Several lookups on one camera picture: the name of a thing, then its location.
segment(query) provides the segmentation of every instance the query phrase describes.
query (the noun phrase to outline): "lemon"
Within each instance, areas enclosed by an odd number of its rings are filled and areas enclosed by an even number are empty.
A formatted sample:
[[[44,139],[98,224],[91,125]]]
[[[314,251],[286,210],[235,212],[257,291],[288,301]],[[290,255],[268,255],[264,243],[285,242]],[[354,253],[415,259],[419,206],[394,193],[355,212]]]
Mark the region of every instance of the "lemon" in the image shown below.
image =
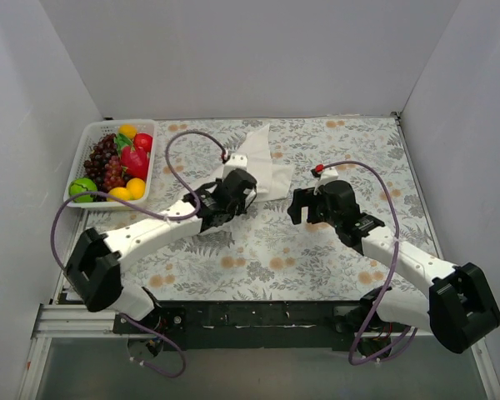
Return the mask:
[[[144,191],[147,188],[147,184],[138,177],[130,179],[126,184],[126,189],[132,194],[135,200],[138,200],[144,196]]]
[[[124,135],[128,139],[133,139],[135,138],[135,135],[137,135],[137,128],[134,127],[133,125],[125,123],[118,129],[118,132]]]
[[[114,187],[109,191],[109,194],[112,196],[115,196],[116,198],[120,198],[121,200],[126,200],[129,202],[130,200],[133,200],[133,196],[130,193],[129,190],[127,190],[125,187]],[[109,202],[114,202],[112,198],[107,199]]]

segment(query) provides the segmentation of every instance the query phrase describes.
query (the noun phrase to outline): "white basket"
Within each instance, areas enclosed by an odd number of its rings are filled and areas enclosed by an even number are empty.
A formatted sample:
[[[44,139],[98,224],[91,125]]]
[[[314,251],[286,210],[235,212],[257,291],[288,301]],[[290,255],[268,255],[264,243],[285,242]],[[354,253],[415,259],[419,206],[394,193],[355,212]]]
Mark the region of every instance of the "white basket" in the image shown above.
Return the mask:
[[[148,175],[146,181],[146,189],[144,195],[138,200],[132,200],[131,204],[141,204],[144,203],[150,193],[150,182],[152,181],[153,174],[153,159],[156,155],[156,141],[158,135],[158,125],[152,119],[126,119],[120,121],[103,121],[94,122],[85,127],[82,133],[82,138],[80,139],[80,144],[77,146],[76,156],[74,156],[74,161],[72,163],[72,168],[68,174],[67,186],[65,187],[65,194],[63,195],[63,201],[67,200],[70,196],[68,195],[68,187],[74,179],[85,177],[85,168],[83,167],[83,162],[88,160],[89,155],[93,151],[93,146],[98,143],[98,141],[110,134],[118,133],[118,129],[121,125],[125,123],[133,125],[137,128],[138,132],[147,133],[152,136],[152,151],[150,152],[150,163],[148,165]],[[70,202],[69,207],[73,208],[86,208],[91,210],[115,210],[115,209],[128,209],[128,207],[123,206],[120,202]]]

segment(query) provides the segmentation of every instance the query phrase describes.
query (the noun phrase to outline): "white cloth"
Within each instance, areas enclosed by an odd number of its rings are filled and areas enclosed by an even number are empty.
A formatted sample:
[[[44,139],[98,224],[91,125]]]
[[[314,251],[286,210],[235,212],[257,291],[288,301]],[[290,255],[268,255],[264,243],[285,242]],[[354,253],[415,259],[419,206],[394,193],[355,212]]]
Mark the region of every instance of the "white cloth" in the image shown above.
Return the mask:
[[[247,171],[257,180],[256,202],[278,200],[288,195],[293,178],[294,166],[273,164],[268,148],[267,124],[261,129],[247,134],[247,139],[235,152],[247,156]],[[190,184],[191,188],[198,189],[204,183],[212,182],[223,175],[223,166],[218,167],[209,177],[200,178]]]

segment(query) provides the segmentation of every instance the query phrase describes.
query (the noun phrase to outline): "tabletop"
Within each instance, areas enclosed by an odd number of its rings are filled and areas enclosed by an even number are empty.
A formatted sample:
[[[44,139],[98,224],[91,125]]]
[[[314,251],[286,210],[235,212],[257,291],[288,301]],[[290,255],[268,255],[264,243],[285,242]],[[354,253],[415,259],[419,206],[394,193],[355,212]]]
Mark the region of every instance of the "tabletop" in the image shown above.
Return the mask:
[[[286,211],[293,189],[314,186],[310,169],[319,163],[357,160],[374,167],[392,195],[400,234],[436,254],[398,127],[392,117],[319,117],[158,122],[157,157],[146,207],[161,212],[182,187],[168,170],[164,146],[176,133],[211,133],[230,151],[247,133],[270,123],[274,163],[293,164],[287,198],[253,204],[221,232],[187,237],[159,248],[123,274],[124,281],[148,288],[160,300],[352,300],[383,284],[388,270],[338,240],[326,223],[293,226]],[[218,165],[218,148],[202,137],[186,136],[171,151],[172,164],[188,181],[207,177]],[[393,220],[387,200],[371,173],[355,165],[337,167],[350,182],[361,209]],[[87,227],[99,232],[145,218],[139,212],[90,212]],[[392,285],[418,292],[398,275]]]

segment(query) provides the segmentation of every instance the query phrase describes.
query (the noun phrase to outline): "white wall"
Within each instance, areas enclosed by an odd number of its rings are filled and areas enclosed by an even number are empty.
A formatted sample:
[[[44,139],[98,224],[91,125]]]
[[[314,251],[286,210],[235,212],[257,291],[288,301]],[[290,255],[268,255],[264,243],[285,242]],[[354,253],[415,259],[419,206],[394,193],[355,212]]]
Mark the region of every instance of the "white wall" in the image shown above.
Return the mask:
[[[41,0],[115,118],[402,110],[458,0]]]
[[[38,304],[56,287],[51,221],[79,135],[99,118],[39,1],[0,0],[0,399],[16,396]]]
[[[500,0],[462,0],[403,113],[447,259],[473,261],[500,306]],[[500,378],[500,328],[487,338]]]

